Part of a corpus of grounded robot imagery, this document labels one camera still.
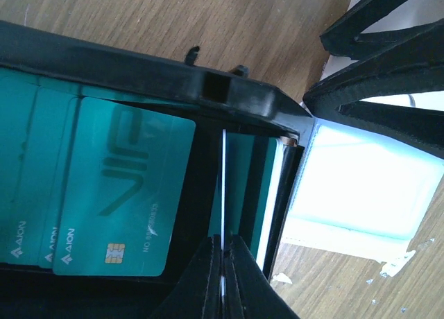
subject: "aion logo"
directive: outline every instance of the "aion logo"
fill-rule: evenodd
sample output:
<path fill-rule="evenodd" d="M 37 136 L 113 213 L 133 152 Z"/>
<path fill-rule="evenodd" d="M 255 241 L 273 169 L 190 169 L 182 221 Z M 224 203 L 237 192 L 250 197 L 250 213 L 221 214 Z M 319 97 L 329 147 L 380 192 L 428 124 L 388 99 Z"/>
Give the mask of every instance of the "aion logo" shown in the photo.
<path fill-rule="evenodd" d="M 23 235 L 25 234 L 25 226 L 26 226 L 26 221 L 19 222 L 19 227 L 17 228 L 17 234 L 15 239 L 15 243 L 19 247 L 11 251 L 11 254 L 16 258 L 19 258 L 23 254 L 22 243 L 23 243 Z"/>
<path fill-rule="evenodd" d="M 50 253 L 48 255 L 45 255 L 44 257 L 49 262 L 53 262 L 53 253 L 55 250 L 54 247 L 56 246 L 57 234 L 58 234 L 58 227 L 53 227 L 53 231 L 51 232 L 51 238 L 49 240 Z"/>
<path fill-rule="evenodd" d="M 116 105 L 112 113 L 111 126 L 108 131 L 107 141 L 108 152 L 112 154 L 112 157 L 107 157 L 103 160 L 105 169 L 102 170 L 101 175 L 119 180 L 132 180 L 133 185 L 103 209 L 99 213 L 100 216 L 109 216 L 115 212 L 116 209 L 122 206 L 122 204 L 136 195 L 144 183 L 144 178 L 141 173 L 147 169 L 146 160 L 148 159 L 148 153 L 123 148 L 117 144 L 119 124 L 121 123 L 124 112 L 131 113 L 131 125 L 126 135 L 126 139 L 132 146 L 137 145 L 139 142 L 143 119 L 142 111 L 135 107 Z"/>
<path fill-rule="evenodd" d="M 65 247 L 65 250 L 68 252 L 68 254 L 61 259 L 67 265 L 69 265 L 69 263 L 73 260 L 71 258 L 71 251 L 72 251 L 72 242 L 74 241 L 74 231 L 76 231 L 74 228 L 68 229 L 67 242 Z"/>

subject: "wooden table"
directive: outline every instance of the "wooden table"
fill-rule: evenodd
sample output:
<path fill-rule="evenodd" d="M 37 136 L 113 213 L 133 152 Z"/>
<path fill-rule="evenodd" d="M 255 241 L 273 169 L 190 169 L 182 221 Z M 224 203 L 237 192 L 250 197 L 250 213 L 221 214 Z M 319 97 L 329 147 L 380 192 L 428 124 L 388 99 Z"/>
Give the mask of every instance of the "wooden table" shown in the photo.
<path fill-rule="evenodd" d="M 349 3 L 0 0 L 0 19 L 175 60 L 199 45 L 197 65 L 222 70 L 246 65 L 251 78 L 300 101 L 327 60 L 318 36 Z M 293 284 L 273 282 L 273 287 L 303 318 L 444 318 L 443 190 L 412 243 L 418 253 L 395 277 L 380 277 L 381 265 L 374 261 L 282 245 L 275 273 L 285 273 Z M 435 242 L 424 243 L 430 238 Z"/>

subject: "card stack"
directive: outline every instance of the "card stack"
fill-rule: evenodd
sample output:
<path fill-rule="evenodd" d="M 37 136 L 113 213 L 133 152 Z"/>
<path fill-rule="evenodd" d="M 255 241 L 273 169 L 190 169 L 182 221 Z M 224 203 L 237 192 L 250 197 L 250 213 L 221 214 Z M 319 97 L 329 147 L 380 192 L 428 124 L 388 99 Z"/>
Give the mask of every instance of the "card stack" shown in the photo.
<path fill-rule="evenodd" d="M 194 121 L 121 103 L 140 96 L 8 69 L 0 92 L 0 262 L 57 275 L 161 275 Z M 219 177 L 208 235 L 242 235 L 260 266 L 282 142 L 229 133 L 223 158 L 226 220 Z"/>

